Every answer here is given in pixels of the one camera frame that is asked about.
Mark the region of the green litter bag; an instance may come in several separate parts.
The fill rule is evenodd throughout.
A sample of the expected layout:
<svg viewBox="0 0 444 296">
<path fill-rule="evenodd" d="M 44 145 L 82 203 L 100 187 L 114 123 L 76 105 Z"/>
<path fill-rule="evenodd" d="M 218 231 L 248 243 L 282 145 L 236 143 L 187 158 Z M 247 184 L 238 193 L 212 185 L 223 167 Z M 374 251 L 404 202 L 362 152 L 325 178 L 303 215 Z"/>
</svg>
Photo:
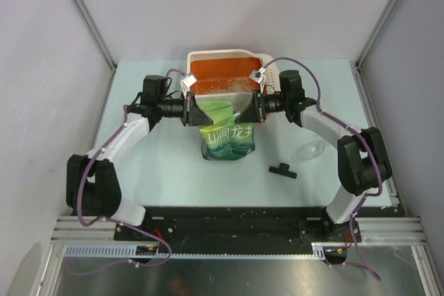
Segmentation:
<svg viewBox="0 0 444 296">
<path fill-rule="evenodd" d="M 228 100 L 203 100 L 199 108 L 211 118 L 212 125 L 198 127 L 203 138 L 203 159 L 210 161 L 236 161 L 255 151 L 252 123 L 236 123 L 238 114 Z"/>
</svg>

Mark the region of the orange and cream litter box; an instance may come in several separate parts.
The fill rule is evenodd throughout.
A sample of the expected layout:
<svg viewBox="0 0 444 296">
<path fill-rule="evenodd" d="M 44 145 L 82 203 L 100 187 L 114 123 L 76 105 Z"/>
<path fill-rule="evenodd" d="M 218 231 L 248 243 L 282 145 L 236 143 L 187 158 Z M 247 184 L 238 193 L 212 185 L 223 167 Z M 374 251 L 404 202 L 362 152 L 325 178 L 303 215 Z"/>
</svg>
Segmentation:
<svg viewBox="0 0 444 296">
<path fill-rule="evenodd" d="M 260 69 L 272 59 L 268 54 L 243 49 L 193 51 L 187 56 L 187 72 L 194 74 L 197 82 L 207 79 L 249 78 L 253 70 Z M 228 100 L 232 103 L 234 112 L 240 113 L 251 101 L 253 92 L 193 94 L 198 102 L 210 99 Z"/>
</svg>

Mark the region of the black bag clip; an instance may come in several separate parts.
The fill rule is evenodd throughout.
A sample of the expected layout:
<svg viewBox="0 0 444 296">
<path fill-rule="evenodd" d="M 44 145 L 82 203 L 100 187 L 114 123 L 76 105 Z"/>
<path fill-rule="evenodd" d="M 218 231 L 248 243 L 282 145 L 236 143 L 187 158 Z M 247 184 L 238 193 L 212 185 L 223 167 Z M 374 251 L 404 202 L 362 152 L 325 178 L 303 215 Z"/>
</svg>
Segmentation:
<svg viewBox="0 0 444 296">
<path fill-rule="evenodd" d="M 280 163 L 279 166 L 270 166 L 268 168 L 270 173 L 281 175 L 283 177 L 288 177 L 291 179 L 296 179 L 298 174 L 290 170 L 290 165 L 285 163 Z"/>
</svg>

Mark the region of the clear plastic scoop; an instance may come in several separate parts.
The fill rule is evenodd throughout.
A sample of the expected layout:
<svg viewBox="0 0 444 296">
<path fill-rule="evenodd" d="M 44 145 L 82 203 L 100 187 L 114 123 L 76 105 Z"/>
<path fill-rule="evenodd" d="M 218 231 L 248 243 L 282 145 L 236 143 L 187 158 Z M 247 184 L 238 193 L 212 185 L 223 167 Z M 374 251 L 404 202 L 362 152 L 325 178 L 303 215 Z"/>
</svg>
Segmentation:
<svg viewBox="0 0 444 296">
<path fill-rule="evenodd" d="M 296 157 L 303 161 L 317 158 L 325 152 L 327 146 L 326 141 L 311 141 L 297 150 Z"/>
</svg>

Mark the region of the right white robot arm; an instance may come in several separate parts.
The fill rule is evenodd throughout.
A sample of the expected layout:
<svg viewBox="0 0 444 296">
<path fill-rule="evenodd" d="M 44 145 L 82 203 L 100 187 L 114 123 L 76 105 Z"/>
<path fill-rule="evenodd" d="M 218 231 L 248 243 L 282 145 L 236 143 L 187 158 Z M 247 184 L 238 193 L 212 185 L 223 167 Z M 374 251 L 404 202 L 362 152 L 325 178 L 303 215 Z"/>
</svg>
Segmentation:
<svg viewBox="0 0 444 296">
<path fill-rule="evenodd" d="M 284 112 L 288 122 L 314 132 L 336 149 L 341 186 L 324 209 L 317 231 L 325 240 L 337 241 L 366 199 L 381 195 L 384 181 L 393 174 L 382 134 L 375 127 L 356 129 L 323 110 L 319 101 L 306 97 L 297 70 L 281 72 L 279 81 L 278 92 L 253 92 L 235 121 L 259 123 L 267 114 Z"/>
</svg>

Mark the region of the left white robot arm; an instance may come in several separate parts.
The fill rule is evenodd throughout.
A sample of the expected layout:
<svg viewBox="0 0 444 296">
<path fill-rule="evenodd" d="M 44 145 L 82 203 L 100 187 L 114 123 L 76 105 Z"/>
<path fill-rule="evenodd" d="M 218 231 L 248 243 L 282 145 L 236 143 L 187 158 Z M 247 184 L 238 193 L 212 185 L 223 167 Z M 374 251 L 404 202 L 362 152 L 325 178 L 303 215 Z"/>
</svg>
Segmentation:
<svg viewBox="0 0 444 296">
<path fill-rule="evenodd" d="M 180 119 L 183 125 L 211 125 L 211 118 L 199 108 L 191 87 L 197 79 L 188 73 L 180 81 L 180 96 L 173 98 L 168 76 L 148 75 L 135 99 L 123 107 L 123 120 L 104 143 L 84 155 L 72 155 L 67 162 L 66 203 L 86 226 L 82 213 L 129 224 L 138 240 L 148 239 L 153 223 L 145 218 L 143 206 L 124 198 L 117 165 L 163 118 Z"/>
</svg>

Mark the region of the beige cat litter granules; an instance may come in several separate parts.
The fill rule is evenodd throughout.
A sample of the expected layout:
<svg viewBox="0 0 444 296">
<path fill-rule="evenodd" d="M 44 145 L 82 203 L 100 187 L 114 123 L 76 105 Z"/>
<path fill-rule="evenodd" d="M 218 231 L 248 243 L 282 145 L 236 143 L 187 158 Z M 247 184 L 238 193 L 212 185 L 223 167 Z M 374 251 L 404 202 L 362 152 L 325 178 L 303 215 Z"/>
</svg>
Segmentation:
<svg viewBox="0 0 444 296">
<path fill-rule="evenodd" d="M 250 78 L 228 78 L 200 80 L 191 90 L 195 95 L 253 92 L 259 85 Z"/>
</svg>

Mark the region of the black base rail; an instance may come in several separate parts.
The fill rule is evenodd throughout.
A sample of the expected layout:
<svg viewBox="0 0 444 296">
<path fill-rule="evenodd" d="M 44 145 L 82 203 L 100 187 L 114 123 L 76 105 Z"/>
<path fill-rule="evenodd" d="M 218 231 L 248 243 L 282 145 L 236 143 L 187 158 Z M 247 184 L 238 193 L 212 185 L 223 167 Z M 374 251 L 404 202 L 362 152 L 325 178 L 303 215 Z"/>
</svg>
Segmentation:
<svg viewBox="0 0 444 296">
<path fill-rule="evenodd" d="M 359 224 L 330 234 L 317 231 L 320 207 L 149 207 L 142 232 L 116 227 L 116 241 L 149 241 L 161 236 L 174 254 L 309 254 L 312 243 L 361 241 Z"/>
</svg>

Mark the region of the left aluminium frame post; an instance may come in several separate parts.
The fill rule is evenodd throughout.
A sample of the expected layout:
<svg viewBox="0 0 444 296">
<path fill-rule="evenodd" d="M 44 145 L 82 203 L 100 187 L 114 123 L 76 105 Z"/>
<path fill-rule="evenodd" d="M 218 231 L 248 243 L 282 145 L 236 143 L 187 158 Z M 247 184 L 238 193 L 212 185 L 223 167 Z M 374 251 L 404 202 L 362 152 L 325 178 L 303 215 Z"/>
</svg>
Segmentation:
<svg viewBox="0 0 444 296">
<path fill-rule="evenodd" d="M 96 22 L 94 21 L 94 18 L 87 7 L 87 4 L 85 3 L 85 0 L 71 0 L 71 2 L 74 5 L 74 8 L 76 9 L 76 12 L 78 13 L 78 16 L 80 17 L 81 21 L 83 22 L 87 32 L 89 33 L 90 37 L 92 38 L 93 43 L 95 44 L 98 52 L 100 53 L 101 57 L 107 64 L 109 70 L 111 70 L 112 73 L 115 72 L 115 69 L 117 68 L 117 64 L 114 61 L 111 52 L 109 48 L 107 47 L 105 40 L 103 39 L 103 36 L 96 25 Z"/>
</svg>

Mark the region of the aluminium frame post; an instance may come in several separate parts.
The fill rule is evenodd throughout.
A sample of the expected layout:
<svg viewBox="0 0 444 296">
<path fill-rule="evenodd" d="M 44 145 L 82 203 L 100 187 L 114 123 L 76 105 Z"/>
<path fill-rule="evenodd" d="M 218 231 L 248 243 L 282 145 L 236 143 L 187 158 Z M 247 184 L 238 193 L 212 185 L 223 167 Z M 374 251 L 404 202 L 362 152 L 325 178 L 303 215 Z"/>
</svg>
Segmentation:
<svg viewBox="0 0 444 296">
<path fill-rule="evenodd" d="M 381 15 L 378 17 L 378 20 L 372 29 L 366 43 L 364 44 L 363 49 L 360 51 L 356 61 L 355 66 L 358 71 L 361 70 L 363 65 L 365 64 L 368 56 L 375 48 L 378 43 L 380 37 L 388 26 L 392 16 L 395 14 L 397 7 L 400 5 L 401 0 L 388 0 L 386 5 L 383 8 Z"/>
<path fill-rule="evenodd" d="M 85 0 L 71 0 L 71 2 L 74 5 L 74 8 L 76 9 L 76 12 L 78 13 L 78 16 L 80 17 L 81 21 L 83 22 L 87 32 L 89 33 L 90 37 L 92 38 L 93 43 L 95 44 L 98 52 L 100 53 L 101 57 L 107 64 L 109 70 L 111 70 L 112 73 L 115 72 L 115 69 L 117 68 L 117 64 L 114 61 L 111 52 L 109 48 L 107 47 L 105 40 L 103 39 L 103 36 L 96 25 L 96 22 L 94 21 L 94 18 L 87 7 L 87 4 L 85 3 Z"/>
</svg>

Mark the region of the right aluminium frame post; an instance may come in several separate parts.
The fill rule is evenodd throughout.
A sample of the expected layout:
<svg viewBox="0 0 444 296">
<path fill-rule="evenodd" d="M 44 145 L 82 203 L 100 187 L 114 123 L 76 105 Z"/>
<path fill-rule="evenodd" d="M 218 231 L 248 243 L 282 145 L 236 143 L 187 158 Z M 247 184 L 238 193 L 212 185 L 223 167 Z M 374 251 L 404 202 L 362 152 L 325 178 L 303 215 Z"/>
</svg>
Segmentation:
<svg viewBox="0 0 444 296">
<path fill-rule="evenodd" d="M 363 49 L 360 51 L 356 61 L 355 66 L 358 71 L 361 70 L 363 65 L 365 64 L 368 56 L 375 48 L 378 43 L 380 37 L 388 26 L 392 16 L 395 14 L 397 7 L 400 5 L 401 0 L 388 0 L 386 5 L 383 8 L 381 15 L 378 17 L 378 20 L 372 29 L 366 43 L 364 44 Z"/>
</svg>

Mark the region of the aluminium side rail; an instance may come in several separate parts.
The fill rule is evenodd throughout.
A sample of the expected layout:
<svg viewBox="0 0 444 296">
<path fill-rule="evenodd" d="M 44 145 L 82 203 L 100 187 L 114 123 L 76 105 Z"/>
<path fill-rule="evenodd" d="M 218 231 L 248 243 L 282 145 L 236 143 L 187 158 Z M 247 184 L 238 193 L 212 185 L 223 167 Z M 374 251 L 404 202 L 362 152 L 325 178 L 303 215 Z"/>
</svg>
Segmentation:
<svg viewBox="0 0 444 296">
<path fill-rule="evenodd" d="M 367 217 L 362 211 L 357 221 L 361 228 L 360 249 L 365 247 L 390 247 L 395 255 L 404 247 L 411 250 L 413 266 L 420 277 L 426 295 L 442 295 L 443 280 L 433 258 L 429 241 L 419 217 L 411 217 L 406 211 L 396 181 L 389 180 L 386 188 L 391 206 L 381 209 L 381 216 Z"/>
</svg>

